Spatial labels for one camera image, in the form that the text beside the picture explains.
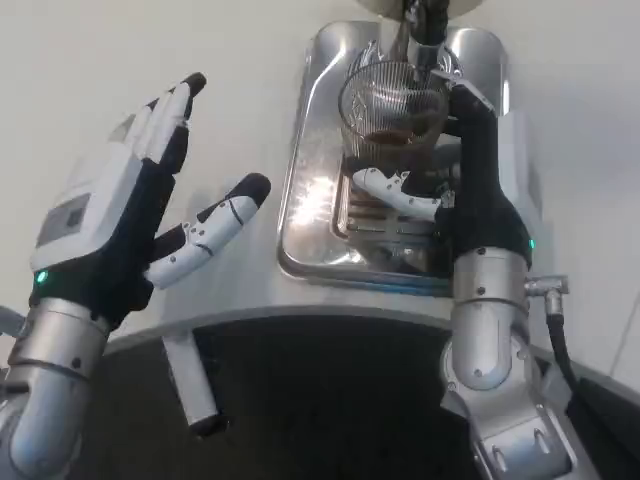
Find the fingertip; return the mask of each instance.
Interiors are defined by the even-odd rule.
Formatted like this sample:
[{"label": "fingertip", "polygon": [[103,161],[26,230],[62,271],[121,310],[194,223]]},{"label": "fingertip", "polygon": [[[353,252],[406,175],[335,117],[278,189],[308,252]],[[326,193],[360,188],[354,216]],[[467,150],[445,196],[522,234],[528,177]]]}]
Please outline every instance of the fingertip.
[{"label": "fingertip", "polygon": [[182,83],[189,85],[190,97],[193,98],[202,91],[207,84],[207,79],[202,73],[196,72],[185,78]]}]

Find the white countertop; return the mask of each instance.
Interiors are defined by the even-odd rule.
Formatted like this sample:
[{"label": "white countertop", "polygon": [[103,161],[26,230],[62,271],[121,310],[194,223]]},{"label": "white countertop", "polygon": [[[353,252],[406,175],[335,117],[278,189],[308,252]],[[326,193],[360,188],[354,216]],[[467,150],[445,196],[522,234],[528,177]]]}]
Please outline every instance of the white countertop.
[{"label": "white countertop", "polygon": [[[638,14],[640,4],[624,0],[487,0],[454,23],[493,31],[510,54],[513,103],[531,120],[553,229],[555,272],[548,273],[571,278],[572,357],[640,393],[640,66],[626,43]],[[305,50],[326,23],[373,18],[354,0],[4,2],[0,303],[26,313],[31,249],[79,154],[172,82],[202,71],[209,84],[194,107],[189,159],[164,225],[250,171],[271,179],[272,194],[237,241],[155,293],[112,346],[201,323],[202,315],[228,321],[303,311],[380,315],[382,308],[393,318],[446,323],[447,300],[308,285],[286,277],[276,261]],[[532,319],[532,337],[547,345],[542,318]],[[8,345],[0,338],[0,353]]]}]

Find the silver metal arm segment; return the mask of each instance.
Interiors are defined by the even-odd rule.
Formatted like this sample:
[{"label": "silver metal arm segment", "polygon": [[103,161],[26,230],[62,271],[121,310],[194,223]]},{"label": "silver metal arm segment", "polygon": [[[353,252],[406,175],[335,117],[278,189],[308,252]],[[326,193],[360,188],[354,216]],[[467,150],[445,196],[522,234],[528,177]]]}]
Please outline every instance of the silver metal arm segment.
[{"label": "silver metal arm segment", "polygon": [[66,300],[46,299],[31,309],[1,384],[3,480],[67,474],[108,335],[104,319]]},{"label": "silver metal arm segment", "polygon": [[474,458],[487,479],[597,480],[566,414],[541,393],[526,339],[526,297],[539,293],[526,272],[524,259],[495,248],[456,261],[453,336],[441,360],[443,406],[469,421]]}]

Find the metal bracket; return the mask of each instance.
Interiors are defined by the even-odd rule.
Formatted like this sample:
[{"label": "metal bracket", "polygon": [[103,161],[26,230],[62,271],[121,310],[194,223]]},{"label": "metal bracket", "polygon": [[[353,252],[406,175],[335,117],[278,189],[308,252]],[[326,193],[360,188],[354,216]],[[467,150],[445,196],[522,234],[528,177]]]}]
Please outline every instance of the metal bracket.
[{"label": "metal bracket", "polygon": [[476,461],[488,479],[557,478],[570,471],[567,450],[537,393],[539,372],[526,344],[511,338],[512,368],[492,390],[472,390],[458,381],[451,343],[442,356],[443,380],[466,412]]}]

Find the silver cylinder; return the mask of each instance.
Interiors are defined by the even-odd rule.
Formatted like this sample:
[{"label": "silver cylinder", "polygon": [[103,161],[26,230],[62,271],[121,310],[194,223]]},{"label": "silver cylinder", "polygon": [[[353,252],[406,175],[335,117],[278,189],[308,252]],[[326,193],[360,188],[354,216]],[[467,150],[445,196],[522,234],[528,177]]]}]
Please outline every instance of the silver cylinder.
[{"label": "silver cylinder", "polygon": [[527,263],[520,255],[499,248],[478,248],[458,258],[453,268],[456,303],[499,300],[527,310]]},{"label": "silver cylinder", "polygon": [[453,368],[468,388],[490,390],[511,370],[511,327],[525,313],[508,303],[467,302],[451,313]]},{"label": "silver cylinder", "polygon": [[0,449],[25,478],[64,475],[78,452],[89,379],[109,327],[72,302],[45,299],[29,312],[2,387],[16,408]]},{"label": "silver cylinder", "polygon": [[456,260],[452,364],[468,388],[489,390],[511,370],[511,329],[524,325],[525,260],[507,250],[478,248]]},{"label": "silver cylinder", "polygon": [[9,365],[47,364],[90,378],[108,335],[107,322],[88,309],[47,298],[29,312]]}]

